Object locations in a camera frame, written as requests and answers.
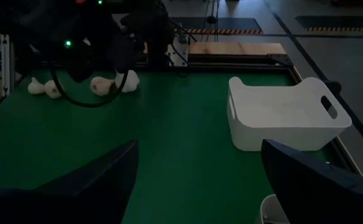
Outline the black striped-edge floor mat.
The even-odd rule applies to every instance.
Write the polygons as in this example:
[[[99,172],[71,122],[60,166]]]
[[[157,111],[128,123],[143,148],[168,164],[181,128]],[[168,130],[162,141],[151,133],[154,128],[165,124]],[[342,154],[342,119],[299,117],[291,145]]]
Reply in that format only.
[[[309,32],[363,32],[363,16],[295,16]]]
[[[249,35],[263,33],[253,18],[219,18],[215,24],[207,23],[203,17],[171,17],[190,34]]]

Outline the black clamp knob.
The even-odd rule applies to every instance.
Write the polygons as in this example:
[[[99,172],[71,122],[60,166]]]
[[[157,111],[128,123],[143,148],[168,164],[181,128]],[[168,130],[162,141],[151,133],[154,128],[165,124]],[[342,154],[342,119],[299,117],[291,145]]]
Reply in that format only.
[[[331,91],[334,95],[339,95],[342,91],[342,85],[334,80],[323,80],[323,83],[327,86],[327,88]]]

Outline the white garlic bulb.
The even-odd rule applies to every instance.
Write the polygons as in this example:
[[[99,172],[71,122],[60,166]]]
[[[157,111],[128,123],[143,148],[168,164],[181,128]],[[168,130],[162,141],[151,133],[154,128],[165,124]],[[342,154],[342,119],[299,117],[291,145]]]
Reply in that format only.
[[[51,99],[57,99],[62,95],[53,80],[49,80],[44,84],[44,92]]]
[[[90,83],[90,90],[98,96],[108,95],[111,87],[115,84],[115,79],[104,77],[94,77]]]
[[[31,78],[31,81],[27,87],[27,91],[31,95],[40,95],[45,93],[44,85],[41,84],[35,77]]]
[[[116,72],[115,84],[116,84],[117,88],[119,88],[121,86],[123,78],[124,78],[123,73]],[[126,82],[121,91],[123,93],[129,93],[129,92],[136,91],[139,83],[140,83],[140,79],[139,79],[137,73],[133,70],[129,70],[127,73]]]

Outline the silver arm base bracket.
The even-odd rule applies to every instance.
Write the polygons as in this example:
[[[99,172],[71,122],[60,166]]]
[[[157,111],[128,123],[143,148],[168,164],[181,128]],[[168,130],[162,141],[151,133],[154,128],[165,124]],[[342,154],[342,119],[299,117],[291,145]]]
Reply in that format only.
[[[187,67],[188,66],[188,48],[190,38],[186,35],[176,34],[173,42],[168,46],[165,55],[168,57],[171,67]]]

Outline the green table mat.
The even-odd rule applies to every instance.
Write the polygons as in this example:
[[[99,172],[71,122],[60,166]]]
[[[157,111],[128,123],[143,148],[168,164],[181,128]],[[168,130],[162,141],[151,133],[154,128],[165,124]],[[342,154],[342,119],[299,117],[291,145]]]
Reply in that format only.
[[[139,142],[121,224],[245,224],[272,193],[259,151],[232,143],[231,73],[139,73],[136,91],[99,108],[31,95],[24,78],[0,104],[0,189],[35,189]]]

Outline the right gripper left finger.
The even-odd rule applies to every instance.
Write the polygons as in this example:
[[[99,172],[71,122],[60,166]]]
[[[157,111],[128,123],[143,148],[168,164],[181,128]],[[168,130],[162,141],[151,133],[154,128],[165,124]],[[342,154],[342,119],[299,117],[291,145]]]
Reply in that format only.
[[[130,140],[35,189],[0,189],[0,224],[121,224],[138,167]]]

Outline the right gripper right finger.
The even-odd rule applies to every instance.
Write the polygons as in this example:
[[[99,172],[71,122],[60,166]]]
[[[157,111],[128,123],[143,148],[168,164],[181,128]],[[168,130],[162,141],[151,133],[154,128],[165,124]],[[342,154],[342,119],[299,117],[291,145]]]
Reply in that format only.
[[[260,153],[290,224],[363,224],[363,176],[271,139]]]

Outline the white aluminium frame post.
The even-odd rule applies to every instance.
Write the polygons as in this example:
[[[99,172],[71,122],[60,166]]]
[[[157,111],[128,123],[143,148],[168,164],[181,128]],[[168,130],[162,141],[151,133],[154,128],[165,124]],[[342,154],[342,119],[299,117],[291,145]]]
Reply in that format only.
[[[2,96],[9,96],[13,89],[12,77],[12,44],[9,35],[1,35],[1,78]]]

